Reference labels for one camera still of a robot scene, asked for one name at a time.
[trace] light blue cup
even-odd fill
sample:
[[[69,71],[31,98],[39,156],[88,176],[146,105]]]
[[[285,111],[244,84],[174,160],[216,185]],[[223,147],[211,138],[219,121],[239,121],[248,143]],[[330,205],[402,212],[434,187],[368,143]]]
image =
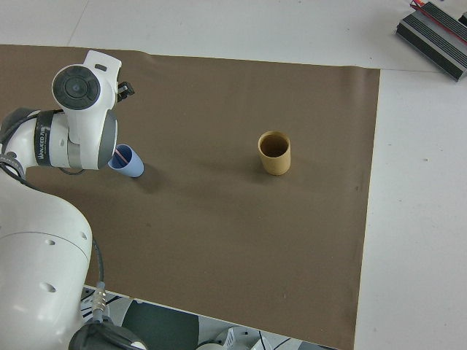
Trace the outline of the light blue cup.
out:
[[[108,165],[120,174],[129,177],[141,176],[144,171],[141,158],[127,144],[118,144],[115,147],[114,155],[109,160]]]

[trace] yellow cup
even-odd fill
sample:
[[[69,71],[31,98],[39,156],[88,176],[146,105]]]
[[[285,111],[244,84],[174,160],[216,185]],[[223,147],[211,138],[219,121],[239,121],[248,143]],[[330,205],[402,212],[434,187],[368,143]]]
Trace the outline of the yellow cup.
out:
[[[264,169],[282,175],[290,168],[290,139],[279,131],[267,131],[258,140],[258,152]]]

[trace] brown tablecloth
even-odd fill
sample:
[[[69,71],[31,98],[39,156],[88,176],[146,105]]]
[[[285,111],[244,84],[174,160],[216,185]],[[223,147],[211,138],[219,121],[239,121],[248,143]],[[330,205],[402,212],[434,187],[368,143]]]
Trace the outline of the brown tablecloth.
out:
[[[57,108],[55,73],[86,51],[0,46],[0,114]],[[352,349],[379,71],[105,52],[136,91],[115,108],[118,142],[145,173],[28,179],[88,218],[108,289]],[[283,176],[257,155],[269,130],[291,140]]]

